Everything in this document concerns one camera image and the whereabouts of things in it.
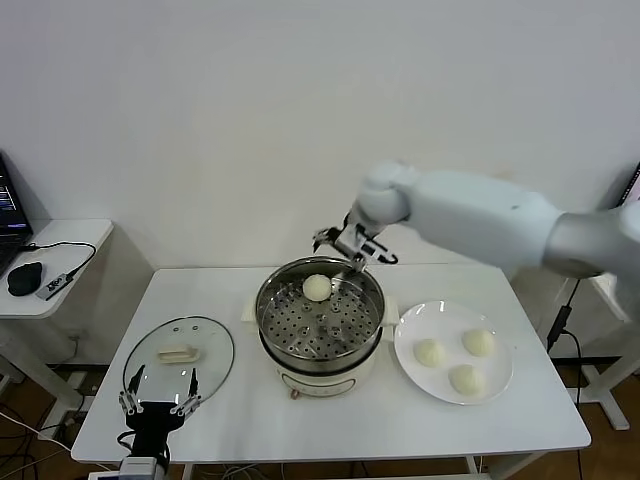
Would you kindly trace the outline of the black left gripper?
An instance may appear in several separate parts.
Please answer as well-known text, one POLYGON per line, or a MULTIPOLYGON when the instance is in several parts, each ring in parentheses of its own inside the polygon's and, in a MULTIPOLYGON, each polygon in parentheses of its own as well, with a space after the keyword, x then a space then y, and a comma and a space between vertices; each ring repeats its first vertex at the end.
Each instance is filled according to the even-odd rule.
POLYGON ((141 365, 125 389, 119 392, 125 423, 134 432, 131 455, 169 458, 169 435, 184 425, 184 415, 191 415, 201 404, 197 369, 191 371, 188 395, 182 403, 143 401, 139 405, 137 392, 144 369, 145 366, 141 365))

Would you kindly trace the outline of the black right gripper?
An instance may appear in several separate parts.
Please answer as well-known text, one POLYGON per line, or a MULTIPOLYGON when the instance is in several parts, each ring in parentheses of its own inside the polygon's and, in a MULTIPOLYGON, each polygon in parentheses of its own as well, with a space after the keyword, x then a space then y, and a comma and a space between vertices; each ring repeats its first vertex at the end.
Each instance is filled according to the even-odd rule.
POLYGON ((376 221, 359 214, 347 214, 342 228, 329 227, 314 233, 312 250, 317 252, 326 245, 341 254, 348 254, 351 267, 361 272, 366 267, 367 254, 374 254, 378 250, 375 242, 377 235, 376 221))

